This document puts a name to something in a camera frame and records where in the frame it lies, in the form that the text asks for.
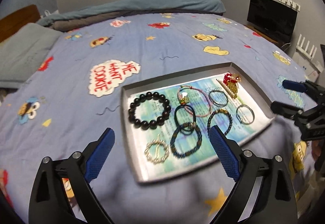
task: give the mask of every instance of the pink string bracelet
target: pink string bracelet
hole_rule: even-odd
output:
[[[183,104],[186,104],[186,101],[183,101],[183,100],[182,100],[181,90],[182,90],[182,89],[187,89],[187,88],[188,88],[188,89],[193,89],[193,90],[196,90],[196,91],[202,93],[203,96],[205,97],[206,101],[207,101],[208,104],[209,104],[209,112],[208,112],[207,114],[205,114],[205,115],[197,115],[197,114],[196,114],[196,117],[204,118],[204,117],[209,116],[209,115],[211,114],[211,112],[212,112],[212,102],[210,102],[208,95],[207,95],[203,90],[201,90],[201,89],[199,89],[199,88],[193,88],[192,86],[180,86],[180,88],[178,89],[178,92],[177,92],[177,97],[178,97],[179,102],[180,102],[182,105],[183,105]],[[186,111],[187,111],[189,114],[191,114],[191,115],[193,116],[193,112],[192,112],[188,107],[185,107],[184,109],[186,109]]]

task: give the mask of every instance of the silver bangle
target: silver bangle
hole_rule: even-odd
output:
[[[211,93],[213,93],[213,92],[219,92],[219,93],[224,94],[224,95],[225,95],[225,98],[226,98],[226,100],[227,100],[227,102],[226,102],[225,104],[221,104],[221,103],[215,101],[215,100],[212,98],[212,96],[211,96]],[[225,106],[228,104],[228,102],[229,102],[228,96],[227,96],[227,95],[226,95],[222,90],[217,90],[217,89],[211,90],[211,91],[209,92],[209,95],[208,95],[208,96],[209,96],[209,100],[210,100],[214,105],[216,105],[217,107],[225,107]]]
[[[149,152],[150,147],[153,146],[153,145],[156,145],[156,144],[163,146],[163,148],[165,150],[165,155],[163,157],[161,157],[161,158],[152,157],[152,155]],[[168,147],[168,144],[164,140],[154,139],[154,140],[152,140],[151,142],[149,142],[147,144],[147,147],[144,150],[144,154],[146,155],[147,160],[149,162],[152,162],[154,164],[163,163],[167,159],[167,157],[169,155],[169,147]]]
[[[253,115],[253,120],[252,120],[251,122],[244,122],[243,119],[242,119],[241,117],[239,117],[239,115],[238,115],[238,110],[239,110],[239,108],[244,108],[244,107],[247,108],[247,109],[249,109],[249,111],[250,111],[251,114]],[[255,120],[255,114],[254,114],[254,111],[253,111],[249,106],[244,105],[244,104],[241,104],[241,105],[237,108],[237,110],[236,110],[236,117],[237,117],[237,119],[240,121],[241,124],[245,124],[245,125],[250,125],[250,124],[252,124],[252,123],[254,122],[254,120]]]

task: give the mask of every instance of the beaded bracelet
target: beaded bracelet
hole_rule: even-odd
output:
[[[251,114],[253,115],[253,120],[252,120],[251,122],[244,122],[243,119],[240,118],[239,115],[238,115],[238,110],[239,110],[239,108],[247,108],[247,109],[249,109],[249,111],[250,111]],[[237,117],[237,119],[240,121],[241,124],[245,124],[245,125],[250,125],[250,124],[252,124],[252,123],[254,122],[254,120],[255,120],[255,114],[254,114],[254,111],[253,111],[249,106],[244,105],[244,104],[241,104],[241,105],[237,108],[237,110],[236,110],[236,117]]]
[[[178,89],[178,92],[177,92],[177,97],[178,97],[178,100],[181,103],[181,105],[184,105],[184,104],[188,103],[188,102],[182,101],[182,96],[181,96],[181,93],[180,93],[181,89],[186,89],[186,88],[197,90],[198,92],[202,93],[203,96],[205,97],[206,101],[209,104],[209,112],[207,114],[205,114],[205,115],[196,115],[196,117],[204,118],[204,117],[209,116],[211,114],[211,112],[212,112],[212,103],[209,100],[208,95],[203,90],[201,90],[199,88],[193,88],[192,86],[180,86],[180,88]],[[188,107],[185,107],[185,109],[189,114],[193,115],[193,112],[191,112]]]
[[[179,106],[175,109],[175,112],[174,112],[174,121],[175,121],[176,127],[179,127],[180,124],[179,124],[179,122],[178,122],[178,120],[177,120],[176,113],[177,113],[177,111],[178,111],[179,109],[181,109],[181,108],[185,108],[185,107],[188,107],[188,108],[190,108],[190,109],[192,110],[192,113],[193,113],[193,122],[192,122],[192,124],[193,124],[193,126],[190,127],[190,128],[187,129],[187,130],[183,129],[183,131],[186,131],[186,132],[192,132],[192,131],[194,131],[194,128],[195,128],[195,125],[196,125],[196,115],[195,115],[195,111],[194,111],[194,109],[193,109],[190,105],[186,105],[186,104],[185,104],[185,105],[179,105]]]
[[[162,105],[164,106],[164,111],[162,112],[161,116],[159,116],[156,120],[151,120],[147,122],[146,120],[140,121],[135,117],[135,109],[137,106],[140,106],[141,102],[145,102],[146,100],[159,100]],[[134,101],[130,104],[129,108],[129,122],[134,124],[135,128],[142,128],[143,130],[156,129],[157,125],[162,126],[165,123],[165,120],[169,118],[169,113],[172,110],[171,106],[169,105],[169,100],[166,99],[165,95],[159,95],[158,92],[147,92],[146,95],[141,94],[138,98],[135,98]]]
[[[201,133],[201,130],[200,130],[199,126],[195,125],[195,128],[194,129],[195,129],[195,131],[196,131],[196,133],[198,135],[198,141],[196,142],[196,146],[193,149],[191,149],[191,150],[189,150],[189,151],[187,151],[187,152],[185,152],[183,154],[180,154],[176,150],[175,140],[177,138],[178,133],[182,129],[187,128],[187,127],[190,127],[190,126],[193,126],[193,123],[192,122],[186,122],[186,123],[183,123],[182,125],[178,126],[177,129],[174,131],[173,136],[172,136],[172,138],[170,140],[170,150],[172,151],[173,155],[176,156],[177,158],[185,158],[185,157],[188,157],[191,154],[194,154],[201,147],[201,144],[202,144],[202,133]]]
[[[225,136],[229,133],[229,131],[230,131],[231,127],[232,127],[232,117],[231,117],[230,113],[227,110],[225,110],[225,109],[215,110],[215,111],[212,112],[211,116],[208,119],[208,126],[207,126],[208,136],[209,136],[210,127],[211,127],[211,120],[212,120],[213,116],[216,115],[216,114],[218,114],[218,113],[225,114],[228,117],[228,119],[229,119],[228,129],[224,133]]]
[[[225,95],[225,98],[226,98],[227,102],[226,102],[225,104],[221,104],[221,103],[215,101],[215,100],[212,98],[212,96],[211,96],[211,93],[213,93],[213,92],[223,93],[223,94]],[[214,105],[216,105],[217,107],[225,107],[225,106],[227,106],[227,104],[228,104],[228,102],[229,102],[228,96],[227,96],[227,95],[226,95],[222,90],[217,90],[217,89],[211,90],[211,91],[209,92],[209,95],[208,95],[208,96],[209,96],[210,101],[211,101]]]

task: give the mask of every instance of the wooden headboard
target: wooden headboard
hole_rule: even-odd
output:
[[[0,43],[19,31],[28,23],[35,23],[40,19],[36,5],[29,5],[0,20]]]

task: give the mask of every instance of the gray tray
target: gray tray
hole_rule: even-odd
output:
[[[129,84],[122,87],[121,90],[121,118],[123,122],[123,141],[125,145],[125,150],[127,151],[127,156],[129,159],[129,164],[134,171],[135,178],[138,182],[154,182],[159,180],[164,180],[167,178],[171,178],[177,175],[181,175],[187,173],[191,170],[195,170],[198,167],[202,167],[208,163],[216,161],[217,156],[213,159],[208,159],[204,163],[199,163],[196,166],[191,166],[186,170],[178,170],[177,172],[168,173],[160,177],[154,177],[148,179],[144,177],[141,173],[141,165],[139,164],[137,157],[137,151],[135,149],[135,139],[133,137],[133,132],[131,130],[131,126],[133,126],[128,121],[128,99],[131,95],[142,93],[145,91],[154,91],[158,88],[177,85],[179,83],[191,82],[193,80],[198,80],[202,78],[206,78],[213,75],[220,75],[222,73],[229,72],[232,74],[239,74],[241,77],[241,86],[249,93],[249,95],[253,98],[253,100],[257,103],[259,108],[265,114],[267,118],[270,119],[270,122],[266,124],[261,130],[251,135],[251,137],[245,141],[241,141],[239,144],[243,145],[251,140],[255,135],[259,134],[263,131],[274,119],[274,114],[269,108],[271,101],[266,96],[266,94],[261,90],[261,88],[237,65],[232,62],[211,65],[206,67],[199,67],[195,69],[185,70],[177,73],[172,73],[168,75],[159,76],[156,78],[140,81],[137,83]]]

